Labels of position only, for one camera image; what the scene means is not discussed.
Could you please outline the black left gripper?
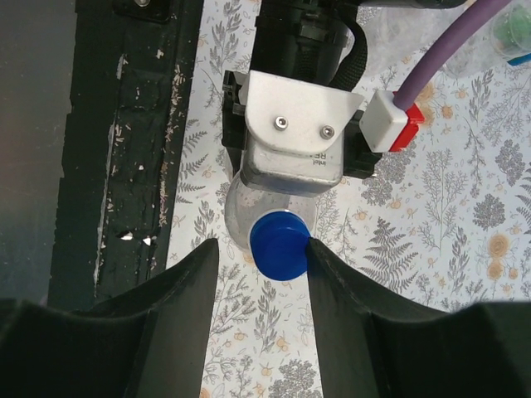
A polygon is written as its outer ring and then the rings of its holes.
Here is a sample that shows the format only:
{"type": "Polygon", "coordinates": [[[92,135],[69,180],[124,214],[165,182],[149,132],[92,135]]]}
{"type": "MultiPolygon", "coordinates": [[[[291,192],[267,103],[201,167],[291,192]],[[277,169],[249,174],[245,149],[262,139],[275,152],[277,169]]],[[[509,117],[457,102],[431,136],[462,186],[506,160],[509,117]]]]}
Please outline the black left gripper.
{"type": "MultiPolygon", "coordinates": [[[[227,70],[222,84],[222,165],[229,181],[240,169],[246,145],[245,110],[239,99],[246,77],[247,74],[227,70]]],[[[343,174],[358,179],[376,177],[375,167],[382,158],[380,153],[371,153],[364,140],[359,128],[362,116],[363,111],[357,110],[344,130],[343,174]]]]}

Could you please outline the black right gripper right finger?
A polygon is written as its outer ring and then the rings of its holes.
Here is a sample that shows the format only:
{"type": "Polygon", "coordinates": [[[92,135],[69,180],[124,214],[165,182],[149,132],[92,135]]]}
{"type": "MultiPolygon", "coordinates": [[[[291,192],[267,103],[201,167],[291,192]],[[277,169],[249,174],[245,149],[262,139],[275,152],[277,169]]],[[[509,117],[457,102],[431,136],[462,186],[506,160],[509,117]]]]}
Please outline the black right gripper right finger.
{"type": "Polygon", "coordinates": [[[320,240],[306,254],[324,396],[529,396],[529,303],[445,313],[374,282],[320,240]]]}

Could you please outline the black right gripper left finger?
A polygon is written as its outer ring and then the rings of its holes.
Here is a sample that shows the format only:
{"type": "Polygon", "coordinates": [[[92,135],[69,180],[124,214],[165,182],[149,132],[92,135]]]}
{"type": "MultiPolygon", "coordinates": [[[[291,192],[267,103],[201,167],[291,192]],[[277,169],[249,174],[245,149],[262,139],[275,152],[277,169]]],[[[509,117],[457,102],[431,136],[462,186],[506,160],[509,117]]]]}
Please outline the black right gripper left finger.
{"type": "Polygon", "coordinates": [[[209,239],[87,311],[4,299],[2,396],[199,396],[218,264],[218,243],[209,239]]]}

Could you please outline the Pepsi bottle blue label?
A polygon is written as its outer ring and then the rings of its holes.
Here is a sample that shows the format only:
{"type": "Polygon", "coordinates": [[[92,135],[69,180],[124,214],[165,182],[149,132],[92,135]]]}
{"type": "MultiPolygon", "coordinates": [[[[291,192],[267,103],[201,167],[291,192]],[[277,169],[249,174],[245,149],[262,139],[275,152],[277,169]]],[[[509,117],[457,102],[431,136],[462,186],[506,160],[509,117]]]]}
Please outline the Pepsi bottle blue label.
{"type": "Polygon", "coordinates": [[[316,200],[313,197],[248,187],[238,172],[229,186],[224,205],[224,220],[229,236],[251,257],[250,230],[258,219],[273,211],[289,211],[296,214],[307,225],[312,235],[316,219],[316,200]]]}

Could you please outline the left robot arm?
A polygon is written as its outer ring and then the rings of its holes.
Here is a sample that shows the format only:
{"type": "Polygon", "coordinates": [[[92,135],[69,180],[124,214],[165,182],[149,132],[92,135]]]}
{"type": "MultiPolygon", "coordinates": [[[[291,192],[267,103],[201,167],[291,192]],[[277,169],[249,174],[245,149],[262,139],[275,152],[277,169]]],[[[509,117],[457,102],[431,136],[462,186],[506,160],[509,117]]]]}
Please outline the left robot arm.
{"type": "MultiPolygon", "coordinates": [[[[366,70],[368,45],[356,22],[355,1],[262,1],[256,18],[256,37],[250,70],[294,80],[353,91],[366,70]],[[339,62],[348,32],[354,44],[339,62]]],[[[243,82],[235,71],[223,78],[222,145],[227,151],[228,178],[241,166],[245,128],[243,82]]],[[[374,174],[381,153],[371,153],[359,129],[363,111],[356,111],[346,126],[343,174],[365,179],[374,174]]]]}

